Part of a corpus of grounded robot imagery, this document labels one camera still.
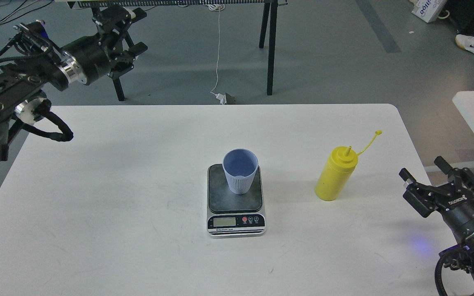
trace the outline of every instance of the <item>yellow bottle cap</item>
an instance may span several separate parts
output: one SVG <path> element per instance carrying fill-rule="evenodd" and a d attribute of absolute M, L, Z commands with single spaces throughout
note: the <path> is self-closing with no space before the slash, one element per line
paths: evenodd
<path fill-rule="evenodd" d="M 352 146 L 336 147 L 330 154 L 329 164 L 337 172 L 350 173 L 358 164 L 358 155 L 352 150 Z"/>

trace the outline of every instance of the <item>gray floor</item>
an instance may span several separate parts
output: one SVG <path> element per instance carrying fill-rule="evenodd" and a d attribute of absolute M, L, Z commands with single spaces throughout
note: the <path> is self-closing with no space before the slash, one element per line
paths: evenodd
<path fill-rule="evenodd" d="M 0 7 L 0 18 L 21 2 Z M 393 104 L 424 165 L 438 155 L 449 162 L 474 160 L 474 135 L 451 101 L 456 92 L 474 90 L 474 55 L 456 47 L 450 22 L 426 24 L 411 10 L 407 0 L 292 0 L 279 7 L 274 95 L 266 96 L 267 49 L 258 49 L 262 5 L 228 5 L 220 12 L 216 93 L 228 92 L 240 104 Z M 127 101 L 117 101 L 104 77 L 64 92 L 45 87 L 53 104 L 217 104 L 209 91 L 216 82 L 218 13 L 203 6 L 160 6 L 147 13 L 130 30 L 149 50 L 122 78 Z M 36 19 L 47 22 L 49 37 L 60 46 L 96 32 L 90 10 L 64 3 L 18 21 Z M 0 48 L 18 21 L 0 26 Z M 11 147 L 12 160 L 25 137 Z M 12 160 L 0 163 L 0 185 Z M 23 182 L 41 181 L 24 176 Z"/>

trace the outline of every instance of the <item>floor stripe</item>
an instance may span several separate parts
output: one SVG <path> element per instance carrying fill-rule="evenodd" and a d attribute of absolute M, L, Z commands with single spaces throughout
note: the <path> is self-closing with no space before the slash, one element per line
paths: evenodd
<path fill-rule="evenodd" d="M 368 0 L 355 1 L 361 10 L 361 13 L 363 13 L 363 16 L 365 16 L 365 19 L 369 22 L 372 30 L 380 40 L 385 51 L 387 53 L 401 53 L 400 47 L 396 44 L 393 36 L 389 33 L 389 30 L 387 30 L 370 2 Z"/>

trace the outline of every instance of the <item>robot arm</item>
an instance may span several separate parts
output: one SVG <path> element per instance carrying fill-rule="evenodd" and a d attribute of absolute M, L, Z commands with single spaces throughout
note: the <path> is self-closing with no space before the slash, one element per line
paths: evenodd
<path fill-rule="evenodd" d="M 466 167 L 451 167 L 442 157 L 437 157 L 434 163 L 448 176 L 447 184 L 439 187 L 423 185 L 406 169 L 400 171 L 400 177 L 407 185 L 403 198 L 422 217 L 435 210 L 439 212 L 458 242 L 440 252 L 435 268 L 438 294 L 446 296 L 442 267 L 474 273 L 474 174 Z"/>
<path fill-rule="evenodd" d="M 147 50 L 142 42 L 133 44 L 128 29 L 146 15 L 141 8 L 130 11 L 121 6 L 95 11 L 93 22 L 98 32 L 61 48 L 48 38 L 40 21 L 16 26 L 18 33 L 0 51 L 2 56 L 13 46 L 24 55 L 0 58 L 0 64 L 11 62 L 0 67 L 0 161 L 8 159 L 8 146 L 21 129 L 55 141 L 72 139 L 68 126 L 50 112 L 51 103 L 41 90 L 44 84 L 63 91 L 72 82 L 88 86 L 108 75 L 121 99 L 119 77 L 133 69 L 136 57 Z M 129 46 L 126 50 L 124 40 Z M 51 120 L 62 133 L 34 128 L 32 124 L 42 118 Z"/>

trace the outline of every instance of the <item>yellow squeeze bottle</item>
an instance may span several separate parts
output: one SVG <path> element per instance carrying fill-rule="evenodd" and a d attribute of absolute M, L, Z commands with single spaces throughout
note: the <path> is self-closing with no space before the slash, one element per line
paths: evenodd
<path fill-rule="evenodd" d="M 339 146 L 332 150 L 316 184 L 316 194 L 320 199 L 324 201 L 336 199 L 356 168 L 358 156 L 367 150 L 378 135 L 381 135 L 381 131 L 376 131 L 370 143 L 358 154 L 352 150 L 352 146 Z"/>

